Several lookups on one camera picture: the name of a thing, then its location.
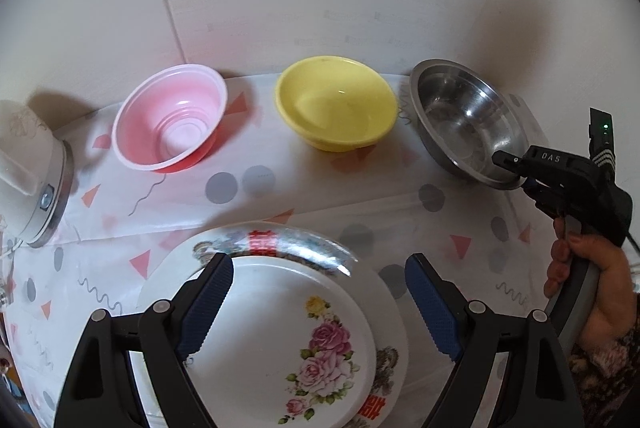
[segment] stainless steel bowl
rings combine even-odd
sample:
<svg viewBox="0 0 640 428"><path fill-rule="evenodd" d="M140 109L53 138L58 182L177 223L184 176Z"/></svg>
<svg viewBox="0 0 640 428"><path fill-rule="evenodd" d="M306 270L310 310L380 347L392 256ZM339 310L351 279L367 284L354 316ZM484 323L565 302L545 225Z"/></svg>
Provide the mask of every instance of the stainless steel bowl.
<svg viewBox="0 0 640 428"><path fill-rule="evenodd" d="M454 175L497 189L513 189L520 177L498 168L491 156L522 156L529 141L507 100L461 64L430 59L411 73L418 132L431 156Z"/></svg>

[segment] table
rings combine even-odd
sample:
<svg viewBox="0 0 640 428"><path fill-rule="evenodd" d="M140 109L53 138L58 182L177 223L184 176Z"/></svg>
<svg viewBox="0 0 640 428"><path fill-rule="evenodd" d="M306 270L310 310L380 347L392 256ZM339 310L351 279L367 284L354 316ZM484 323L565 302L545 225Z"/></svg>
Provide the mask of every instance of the table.
<svg viewBox="0 0 640 428"><path fill-rule="evenodd" d="M62 223L37 250L5 234L0 266L11 291L5 322L12 353L43 427L53 425L91 312L134 312L146 278L168 252L228 223L271 220L318 231L379 273L410 347L401 397L383 427L419 427L452 368L406 290L402 267L410 254L425 252L443 278L496 312L544 308L551 221L520 190L497 191L442 170L417 136L407 77L385 76L400 104L388 137L341 154L312 149L284 124L273 104L276 77L227 80L229 104L214 152L184 172L122 166L111 149L117 105L57 132L76 162ZM494 366L478 426L497 397L504 357Z"/></svg>

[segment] squiggly line pattern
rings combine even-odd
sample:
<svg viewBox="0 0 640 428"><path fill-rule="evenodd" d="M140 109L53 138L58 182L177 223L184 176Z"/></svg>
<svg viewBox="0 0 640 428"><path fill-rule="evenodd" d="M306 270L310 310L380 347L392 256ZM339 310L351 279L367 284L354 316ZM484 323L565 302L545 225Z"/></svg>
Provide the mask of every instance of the squiggly line pattern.
<svg viewBox="0 0 640 428"><path fill-rule="evenodd" d="M29 329L28 334L31 334L31 337L33 338L33 341L36 345L36 348L38 349L38 352L40 353L41 358L44 359L44 366L49 366L50 368L53 368L53 363L49 361L49 352L47 351L47 349L40 344L40 342L36 338L36 335L31 329Z"/></svg>
<svg viewBox="0 0 640 428"><path fill-rule="evenodd" d="M80 284L80 286L83 286L84 284L86 284L86 290L87 290L87 292L88 292L89 294L91 294L92 292L94 292L94 291L95 291L95 299L97 300L97 302L98 302L98 303L102 303L102 302L104 301L104 299L106 299L106 300L107 300L107 308L108 308L110 311L112 311L112 312L113 312L113 311L115 311L116 306L118 306L118 307L120 307L120 314L122 314L122 303L120 303L120 302L115 302L115 303L113 304L113 307L112 307L112 306L111 306L111 304L110 304L110 301L109 301L109 300L110 300L110 298L109 298L108 294L106 294L106 293L105 293L105 294L103 294L101 297L99 297L99 298L98 298L98 289L97 289L96 287L91 287L91 289L89 289L89 280L87 280L87 278L85 278L85 279L84 279L84 280L82 280L82 281L79 281L79 280L78 280L78 283Z"/></svg>
<svg viewBox="0 0 640 428"><path fill-rule="evenodd" d="M496 285L495 288L498 291L502 289L507 296L511 296L512 302L517 300L518 303L523 307L524 307L524 304L527 303L528 298L526 296L523 296L522 293L516 294L515 289L513 289L513 287L510 287L510 289L507 289L507 282L502 282L500 285Z"/></svg>
<svg viewBox="0 0 640 428"><path fill-rule="evenodd" d="M404 125L411 124L411 118L409 117L409 112L407 111L407 107L410 105L409 101L409 87L407 85L402 85L400 87L400 93L398 99L400 100L400 109L398 111L398 117L404 121Z"/></svg>
<svg viewBox="0 0 640 428"><path fill-rule="evenodd" d="M131 212L131 213L129 213L127 216L128 216L128 217L130 217L131 215L133 215L133 214L136 212L136 209L138 208L138 204L139 204L140 202L142 202L142 201L144 201L144 200L148 199L148 198L149 198L149 196L151 195L151 192L154 190L154 188L155 188L156 186L159 186L160 184L162 184L165 180L166 180L166 173L162 176L162 180L161 180L161 181L158 181L158 182L153 183L153 184L151 185L151 187L149 188L149 192L148 192L144 197L142 197L141 199L138 199L138 201L136 202L136 205L134 205L134 206L133 206L133 210L132 210L132 212Z"/></svg>

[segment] white wall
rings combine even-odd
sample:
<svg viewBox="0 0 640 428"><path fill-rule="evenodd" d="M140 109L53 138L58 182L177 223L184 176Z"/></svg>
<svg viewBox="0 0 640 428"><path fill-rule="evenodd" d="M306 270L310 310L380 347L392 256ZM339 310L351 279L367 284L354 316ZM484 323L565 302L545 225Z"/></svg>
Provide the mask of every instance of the white wall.
<svg viewBox="0 0 640 428"><path fill-rule="evenodd" d="M341 54L402 74L439 56L522 95L559 148L585 154L588 106L612 112L640 195L638 50L638 0L0 0L1 94L53 125L184 60L232 76Z"/></svg>
<svg viewBox="0 0 640 428"><path fill-rule="evenodd" d="M163 0L0 0L0 96L54 127L177 62Z"/></svg>

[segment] sleeve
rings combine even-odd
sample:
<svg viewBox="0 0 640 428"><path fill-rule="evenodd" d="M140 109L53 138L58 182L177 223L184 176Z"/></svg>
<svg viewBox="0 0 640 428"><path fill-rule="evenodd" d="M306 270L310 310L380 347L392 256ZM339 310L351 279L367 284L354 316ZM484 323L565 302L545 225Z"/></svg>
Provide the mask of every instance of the sleeve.
<svg viewBox="0 0 640 428"><path fill-rule="evenodd" d="M592 353L577 345L569 357L587 428L605 427L622 405L640 366L640 300L633 329Z"/></svg>

